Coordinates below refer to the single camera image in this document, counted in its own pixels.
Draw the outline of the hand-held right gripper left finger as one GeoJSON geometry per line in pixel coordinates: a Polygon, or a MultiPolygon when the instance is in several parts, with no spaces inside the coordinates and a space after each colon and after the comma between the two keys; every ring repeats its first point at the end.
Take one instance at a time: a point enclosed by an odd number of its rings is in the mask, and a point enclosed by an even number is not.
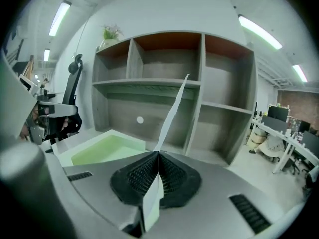
{"type": "Polygon", "coordinates": [[[159,152],[147,155],[117,171],[110,179],[110,186],[121,202],[141,206],[143,197],[158,174],[159,152]]]}

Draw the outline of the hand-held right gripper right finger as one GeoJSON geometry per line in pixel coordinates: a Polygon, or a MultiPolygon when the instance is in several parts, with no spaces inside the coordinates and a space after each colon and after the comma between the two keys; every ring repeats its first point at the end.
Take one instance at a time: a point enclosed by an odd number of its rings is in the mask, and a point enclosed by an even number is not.
{"type": "Polygon", "coordinates": [[[159,153],[158,162],[158,172],[164,189],[160,208],[187,205],[201,187],[202,179],[199,172],[164,152],[159,153]]]}

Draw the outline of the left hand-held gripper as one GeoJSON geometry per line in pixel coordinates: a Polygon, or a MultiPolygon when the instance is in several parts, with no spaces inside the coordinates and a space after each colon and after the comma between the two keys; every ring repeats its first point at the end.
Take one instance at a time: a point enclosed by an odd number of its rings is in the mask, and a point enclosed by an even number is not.
{"type": "Polygon", "coordinates": [[[2,50],[0,52],[0,141],[26,140],[37,145],[78,130],[75,88],[65,92],[61,103],[49,101],[47,94],[27,77],[17,75],[2,50]]]}

